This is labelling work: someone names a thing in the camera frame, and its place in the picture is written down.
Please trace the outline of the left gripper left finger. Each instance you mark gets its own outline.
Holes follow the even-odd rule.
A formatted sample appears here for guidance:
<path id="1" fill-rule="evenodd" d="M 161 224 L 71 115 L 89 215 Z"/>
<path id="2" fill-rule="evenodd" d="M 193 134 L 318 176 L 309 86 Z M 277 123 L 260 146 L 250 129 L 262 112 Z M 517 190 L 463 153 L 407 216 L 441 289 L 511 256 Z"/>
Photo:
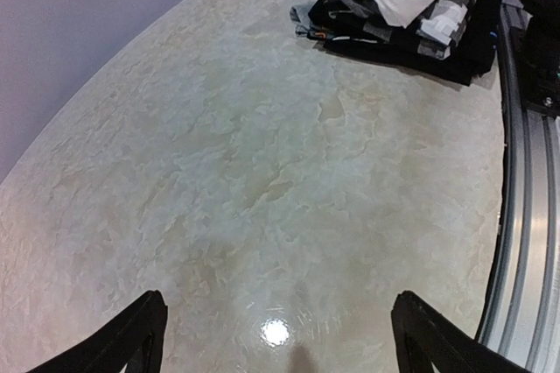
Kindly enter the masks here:
<path id="1" fill-rule="evenodd" d="M 162 293 L 147 291 L 86 340 L 32 371 L 158 373 L 167 320 Z"/>

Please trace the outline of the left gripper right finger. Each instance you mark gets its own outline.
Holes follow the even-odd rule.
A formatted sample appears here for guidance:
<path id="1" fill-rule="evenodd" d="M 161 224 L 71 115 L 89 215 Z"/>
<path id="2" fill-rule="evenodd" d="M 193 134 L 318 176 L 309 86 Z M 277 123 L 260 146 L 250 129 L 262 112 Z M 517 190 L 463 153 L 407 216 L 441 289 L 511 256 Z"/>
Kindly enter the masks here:
<path id="1" fill-rule="evenodd" d="M 401 372 L 523 372 L 525 369 L 463 333 L 412 291 L 391 310 Z"/>

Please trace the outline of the black white plaid shirt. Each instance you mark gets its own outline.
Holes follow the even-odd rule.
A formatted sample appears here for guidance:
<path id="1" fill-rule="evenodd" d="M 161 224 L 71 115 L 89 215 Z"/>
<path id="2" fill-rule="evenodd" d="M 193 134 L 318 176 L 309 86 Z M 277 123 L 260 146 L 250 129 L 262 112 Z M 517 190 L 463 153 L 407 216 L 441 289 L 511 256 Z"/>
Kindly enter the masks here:
<path id="1" fill-rule="evenodd" d="M 389 25 L 375 0 L 320 0 L 335 39 L 394 46 L 436 60 L 451 55 L 477 0 L 434 0 L 407 27 Z"/>

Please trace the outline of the folded black garment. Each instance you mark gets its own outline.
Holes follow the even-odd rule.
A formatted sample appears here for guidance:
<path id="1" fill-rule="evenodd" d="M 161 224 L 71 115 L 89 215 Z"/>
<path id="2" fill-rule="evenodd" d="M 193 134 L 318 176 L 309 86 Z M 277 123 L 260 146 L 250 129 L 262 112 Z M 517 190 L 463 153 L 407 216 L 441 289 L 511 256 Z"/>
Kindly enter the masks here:
<path id="1" fill-rule="evenodd" d="M 494 62 L 501 1 L 435 0 L 406 28 L 389 25 L 374 0 L 317 0 L 290 19 L 331 52 L 468 86 Z"/>

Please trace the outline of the folded grey garment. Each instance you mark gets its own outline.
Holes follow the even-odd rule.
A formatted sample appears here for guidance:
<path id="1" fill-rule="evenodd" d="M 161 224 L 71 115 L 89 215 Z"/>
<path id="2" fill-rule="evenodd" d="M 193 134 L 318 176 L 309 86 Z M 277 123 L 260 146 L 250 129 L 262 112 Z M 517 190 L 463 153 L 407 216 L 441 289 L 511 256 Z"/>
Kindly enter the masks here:
<path id="1" fill-rule="evenodd" d="M 290 20 L 295 25 L 295 34 L 298 37 L 306 37 L 312 28 L 312 21 L 309 18 L 309 11 L 314 2 L 293 5 L 290 8 Z"/>

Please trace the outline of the aluminium front rail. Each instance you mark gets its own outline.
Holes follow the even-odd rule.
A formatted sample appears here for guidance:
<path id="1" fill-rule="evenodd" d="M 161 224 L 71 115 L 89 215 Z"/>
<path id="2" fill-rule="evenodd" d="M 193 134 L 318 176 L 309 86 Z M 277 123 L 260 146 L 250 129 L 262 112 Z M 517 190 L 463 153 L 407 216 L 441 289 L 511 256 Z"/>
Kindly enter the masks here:
<path id="1" fill-rule="evenodd" d="M 522 105 L 521 35 L 529 15 L 500 10 L 505 129 L 500 227 L 477 340 L 532 372 L 559 370 L 559 121 Z"/>

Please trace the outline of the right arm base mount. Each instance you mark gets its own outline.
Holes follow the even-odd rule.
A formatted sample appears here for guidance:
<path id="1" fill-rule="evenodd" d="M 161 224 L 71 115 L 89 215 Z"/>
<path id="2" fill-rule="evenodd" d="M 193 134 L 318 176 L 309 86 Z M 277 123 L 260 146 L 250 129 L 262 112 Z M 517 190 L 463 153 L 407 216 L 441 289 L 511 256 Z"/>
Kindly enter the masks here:
<path id="1" fill-rule="evenodd" d="M 559 0 L 520 0 L 531 19 L 519 55 L 521 98 L 527 108 L 559 116 Z"/>

